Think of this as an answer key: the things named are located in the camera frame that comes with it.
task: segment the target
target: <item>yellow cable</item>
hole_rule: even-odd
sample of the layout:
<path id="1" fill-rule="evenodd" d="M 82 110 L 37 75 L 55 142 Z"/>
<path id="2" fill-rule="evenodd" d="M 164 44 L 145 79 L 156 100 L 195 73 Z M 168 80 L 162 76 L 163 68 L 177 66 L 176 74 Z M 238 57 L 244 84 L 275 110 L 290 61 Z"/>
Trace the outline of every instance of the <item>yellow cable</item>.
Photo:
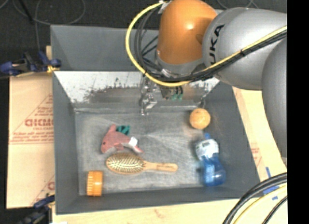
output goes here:
<path id="1" fill-rule="evenodd" d="M 283 185 L 280 188 L 266 194 L 265 196 L 262 196 L 258 198 L 256 201 L 254 201 L 251 205 L 249 205 L 239 216 L 238 218 L 233 222 L 233 224 L 238 224 L 244 216 L 251 210 L 253 209 L 256 205 L 260 204 L 261 202 L 268 200 L 270 198 L 273 198 L 275 195 L 278 195 L 284 191 L 287 190 L 287 185 Z"/>
<path id="2" fill-rule="evenodd" d="M 149 75 L 145 69 L 143 69 L 143 67 L 141 67 L 138 62 L 134 59 L 134 56 L 132 55 L 131 53 L 131 50 L 130 50 L 130 45 L 129 45 L 129 39 L 130 39 L 130 34 L 131 34 L 131 30 L 133 29 L 135 23 L 145 14 L 147 13 L 148 11 L 150 11 L 151 9 L 159 6 L 159 5 L 162 5 L 164 4 L 165 2 L 159 2 L 159 3 L 156 3 L 156 4 L 153 4 L 149 7 L 147 7 L 146 9 L 142 10 L 134 19 L 133 21 L 131 22 L 130 26 L 128 27 L 128 30 L 126 32 L 126 51 L 127 51 L 127 54 L 129 56 L 129 58 L 131 59 L 132 63 L 135 65 L 135 67 L 140 71 L 142 72 L 145 76 L 147 76 L 151 81 L 155 82 L 156 84 L 159 84 L 159 85 L 163 85 L 163 86 L 168 86 L 168 87 L 176 87 L 176 86 L 181 86 L 181 85 L 184 85 L 184 84 L 187 84 L 189 83 L 190 81 L 185 81 L 185 82 L 179 82 L 179 83 L 166 83 L 166 82 L 162 82 L 154 77 L 152 77 L 151 75 Z"/>
<path id="3" fill-rule="evenodd" d="M 160 81 L 160 80 L 158 80 L 158 79 L 152 77 L 152 76 L 151 76 L 150 74 L 148 74 L 148 73 L 146 72 L 146 70 L 145 70 L 142 66 L 140 66 L 140 65 L 138 64 L 138 62 L 135 60 L 134 56 L 133 56 L 132 53 L 131 53 L 130 45 L 129 45 L 130 34 L 131 34 L 131 31 L 132 31 L 134 25 L 136 24 L 136 22 L 137 22 L 144 14 L 146 14 L 148 11 L 150 11 L 151 9 L 153 9 L 153 8 L 159 6 L 159 5 L 162 5 L 162 4 L 164 4 L 164 3 L 166 3 L 166 2 L 165 2 L 165 1 L 159 2 L 159 3 L 153 4 L 153 5 L 149 6 L 149 7 L 147 7 L 146 9 L 144 9 L 144 10 L 142 10 L 140 13 L 138 13 L 137 16 L 132 20 L 132 22 L 131 22 L 131 24 L 129 25 L 128 30 L 127 30 L 127 32 L 126 32 L 126 52 L 127 52 L 128 56 L 129 56 L 130 60 L 132 61 L 132 63 L 135 65 L 135 67 L 136 67 L 140 72 L 142 72 L 145 76 L 147 76 L 151 81 L 155 82 L 155 83 L 158 84 L 158 85 L 162 85 L 162 86 L 176 87 L 176 86 L 181 86 L 181 85 L 190 83 L 190 81 L 182 81 L 182 82 L 178 82 L 178 83 L 167 83 L 167 82 L 163 82 L 163 81 Z M 214 68 L 214 67 L 216 67 L 216 66 L 218 66 L 218 65 L 220 65 L 220 64 L 222 64 L 222 63 L 224 63 L 224 62 L 226 62 L 226 61 L 228 61 L 228 60 L 231 59 L 232 57 L 234 57 L 234 56 L 236 56 L 236 55 L 238 55 L 238 54 L 241 54 L 242 51 L 247 50 L 247 49 L 250 49 L 250 48 L 252 48 L 253 46 L 256 46 L 257 44 L 259 44 L 259 43 L 261 43 L 261 42 L 264 42 L 264 41 L 266 41 L 267 39 L 271 38 L 272 36 L 274 36 L 274 35 L 276 35 L 276 34 L 279 34 L 279 33 L 283 32 L 283 31 L 285 31 L 285 30 L 287 30 L 287 26 L 284 26 L 284 27 L 282 27 L 282 28 L 280 28 L 280 29 L 278 29 L 278 30 L 276 30 L 276 31 L 274 31 L 274 32 L 272 32 L 272 33 L 270 33 L 270 34 L 268 34 L 268 35 L 262 37 L 261 39 L 257 40 L 256 42 L 254 42 L 254 43 L 252 43 L 252 44 L 250 44 L 250 45 L 244 47 L 242 50 L 239 50 L 239 51 L 233 53 L 232 55 L 227 56 L 226 58 L 220 60 L 219 62 L 217 62 L 217 63 L 215 63 L 215 64 L 213 64 L 213 65 L 211 65 L 211 66 L 205 68 L 204 70 L 202 70 L 202 72 L 207 71 L 207 70 L 210 70 L 210 69 L 212 69 L 212 68 Z"/>

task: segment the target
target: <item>hairbrush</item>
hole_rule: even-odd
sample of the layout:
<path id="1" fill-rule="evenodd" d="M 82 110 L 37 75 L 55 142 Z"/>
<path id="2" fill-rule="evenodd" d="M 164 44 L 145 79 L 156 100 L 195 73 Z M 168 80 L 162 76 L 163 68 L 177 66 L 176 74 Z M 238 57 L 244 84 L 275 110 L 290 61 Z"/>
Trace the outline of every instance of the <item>hairbrush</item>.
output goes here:
<path id="1" fill-rule="evenodd" d="M 120 174 L 133 174 L 144 170 L 175 172 L 178 169 L 178 166 L 174 163 L 148 162 L 131 153 L 117 153 L 111 155 L 106 160 L 106 166 L 109 170 Z"/>

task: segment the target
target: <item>wooden hairbrush handle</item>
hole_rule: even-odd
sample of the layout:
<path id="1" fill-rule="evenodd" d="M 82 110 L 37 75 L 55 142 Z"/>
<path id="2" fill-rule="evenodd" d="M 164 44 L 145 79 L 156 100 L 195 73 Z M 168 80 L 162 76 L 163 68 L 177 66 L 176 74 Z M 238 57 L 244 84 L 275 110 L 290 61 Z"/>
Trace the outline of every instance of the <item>wooden hairbrush handle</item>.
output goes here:
<path id="1" fill-rule="evenodd" d="M 176 172 L 178 169 L 177 164 L 174 163 L 154 163 L 144 161 L 144 170 L 158 170 L 158 171 L 167 171 L 167 172 Z"/>

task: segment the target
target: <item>gray bin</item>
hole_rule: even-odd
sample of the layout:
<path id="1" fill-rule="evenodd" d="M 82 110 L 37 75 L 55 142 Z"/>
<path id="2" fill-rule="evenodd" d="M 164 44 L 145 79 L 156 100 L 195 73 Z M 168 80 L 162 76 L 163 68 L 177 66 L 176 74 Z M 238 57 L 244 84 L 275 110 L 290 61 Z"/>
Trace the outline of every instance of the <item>gray bin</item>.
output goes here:
<path id="1" fill-rule="evenodd" d="M 54 73 L 56 212 L 78 213 L 239 198 L 259 183 L 248 139 L 231 86 L 210 79 L 191 84 L 183 101 L 158 103 L 141 116 L 142 75 L 124 49 L 125 29 L 51 26 L 52 53 L 63 62 Z M 149 31 L 145 43 L 157 34 Z M 194 144 L 203 131 L 189 125 L 197 99 L 206 95 L 211 123 L 204 130 L 220 144 L 226 182 L 205 187 L 199 180 Z M 100 144 L 108 127 L 130 125 L 141 156 L 151 162 L 176 163 L 176 173 L 118 175 L 104 162 Z M 102 197 L 85 195 L 89 170 L 104 172 Z"/>

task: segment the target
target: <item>clamp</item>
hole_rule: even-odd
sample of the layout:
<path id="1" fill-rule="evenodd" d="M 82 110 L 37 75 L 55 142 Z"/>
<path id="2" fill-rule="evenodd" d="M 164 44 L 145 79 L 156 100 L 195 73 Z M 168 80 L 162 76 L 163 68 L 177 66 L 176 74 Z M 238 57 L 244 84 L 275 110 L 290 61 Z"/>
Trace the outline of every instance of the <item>clamp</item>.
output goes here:
<path id="1" fill-rule="evenodd" d="M 39 58 L 32 58 L 28 52 L 18 61 L 8 61 L 0 65 L 0 71 L 9 76 L 17 76 L 28 72 L 50 72 L 60 68 L 59 59 L 49 60 L 42 51 L 38 52 Z"/>

